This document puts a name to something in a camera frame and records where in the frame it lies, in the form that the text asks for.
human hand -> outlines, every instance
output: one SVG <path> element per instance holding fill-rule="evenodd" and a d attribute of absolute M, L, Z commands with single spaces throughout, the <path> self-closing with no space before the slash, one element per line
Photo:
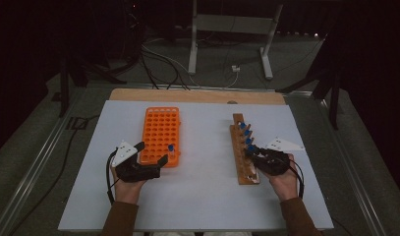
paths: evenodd
<path fill-rule="evenodd" d="M 123 180 L 118 180 L 116 168 L 110 166 L 111 173 L 114 177 L 114 190 L 116 194 L 116 202 L 122 202 L 127 204 L 136 205 L 139 200 L 139 195 L 141 193 L 141 189 L 146 180 L 135 182 L 135 183 L 127 183 Z"/>
<path fill-rule="evenodd" d="M 288 156 L 290 160 L 294 160 L 293 154 L 289 153 Z M 290 161 L 290 165 L 294 170 L 297 170 L 293 161 Z M 276 176 L 271 176 L 264 172 L 263 174 L 269 179 L 269 182 L 280 202 L 298 198 L 297 176 L 291 169 L 288 169 L 284 174 Z"/>

white stand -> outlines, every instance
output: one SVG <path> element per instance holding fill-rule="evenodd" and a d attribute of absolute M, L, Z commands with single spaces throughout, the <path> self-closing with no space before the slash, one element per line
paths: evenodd
<path fill-rule="evenodd" d="M 266 45 L 260 49 L 261 63 L 264 69 L 264 76 L 270 80 L 273 78 L 272 70 L 270 69 L 269 59 L 267 57 L 270 44 L 276 32 L 277 23 L 283 5 L 276 7 L 273 18 L 251 18 L 251 17 L 236 17 L 236 16 L 219 16 L 219 15 L 204 15 L 197 13 L 197 0 L 193 0 L 193 33 L 191 38 L 191 54 L 188 65 L 188 73 L 194 75 L 197 65 L 197 30 L 211 31 L 230 31 L 267 34 Z"/>

test tube rack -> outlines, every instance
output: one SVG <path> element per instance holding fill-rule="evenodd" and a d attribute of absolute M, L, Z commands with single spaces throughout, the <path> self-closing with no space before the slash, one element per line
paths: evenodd
<path fill-rule="evenodd" d="M 179 163 L 179 108 L 148 107 L 144 115 L 143 141 L 140 164 L 156 164 L 163 155 L 168 163 L 163 167 L 175 167 Z"/>
<path fill-rule="evenodd" d="M 257 169 L 252 161 L 246 157 L 245 149 L 252 144 L 251 125 L 246 125 L 243 114 L 233 114 L 234 125 L 230 125 L 231 141 L 233 146 L 234 158 L 236 161 L 237 179 L 239 185 L 256 185 L 258 179 Z"/>

white cable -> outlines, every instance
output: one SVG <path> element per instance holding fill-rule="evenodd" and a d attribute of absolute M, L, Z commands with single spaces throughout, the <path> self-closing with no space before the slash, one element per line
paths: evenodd
<path fill-rule="evenodd" d="M 193 82 L 194 85 L 198 86 L 198 87 L 201 89 L 201 86 L 200 86 L 199 84 L 197 84 L 197 83 L 193 80 L 193 78 L 191 77 L 191 75 L 188 73 L 188 70 L 187 70 L 181 63 L 179 63 L 178 61 L 176 61 L 176 60 L 174 60 L 174 59 L 172 59 L 172 58 L 170 58 L 170 57 L 167 57 L 167 56 L 161 55 L 161 54 L 159 54 L 159 53 L 153 52 L 153 51 L 151 51 L 150 49 L 148 49 L 147 47 L 145 47 L 143 44 L 142 44 L 142 47 L 143 47 L 144 49 L 146 49 L 148 52 L 150 52 L 150 53 L 152 53 L 152 54 L 154 54 L 154 55 L 157 55 L 157 56 L 166 58 L 166 59 L 168 59 L 168 60 L 170 60 L 170 61 L 173 61 L 173 62 L 175 62 L 176 64 L 178 64 L 180 67 L 182 67 L 182 68 L 184 69 L 185 72 L 187 72 L 187 75 L 188 75 L 188 77 L 190 78 L 191 82 Z"/>
<path fill-rule="evenodd" d="M 155 42 L 155 41 L 160 41 L 160 40 L 163 40 L 163 39 L 165 39 L 165 38 L 163 38 L 163 37 L 155 38 L 155 39 L 152 39 L 151 41 L 145 42 L 144 44 L 149 44 L 149 43 L 152 43 L 152 42 Z"/>
<path fill-rule="evenodd" d="M 234 84 L 237 83 L 237 79 L 239 79 L 239 71 L 236 72 L 236 79 L 234 80 L 234 82 L 230 86 L 224 87 L 224 88 L 221 88 L 221 89 L 228 89 L 228 88 L 232 87 Z"/>

wooden block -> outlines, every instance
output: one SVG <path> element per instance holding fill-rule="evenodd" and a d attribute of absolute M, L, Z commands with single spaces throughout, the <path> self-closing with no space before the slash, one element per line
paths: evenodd
<path fill-rule="evenodd" d="M 246 138 L 251 138 L 251 125 L 241 127 L 245 124 L 243 114 L 233 114 L 234 125 L 230 125 L 231 142 L 233 146 L 234 159 L 236 161 L 237 177 L 239 185 L 255 185 L 260 181 L 257 175 L 257 169 L 252 161 L 246 158 L 245 148 L 247 147 Z"/>

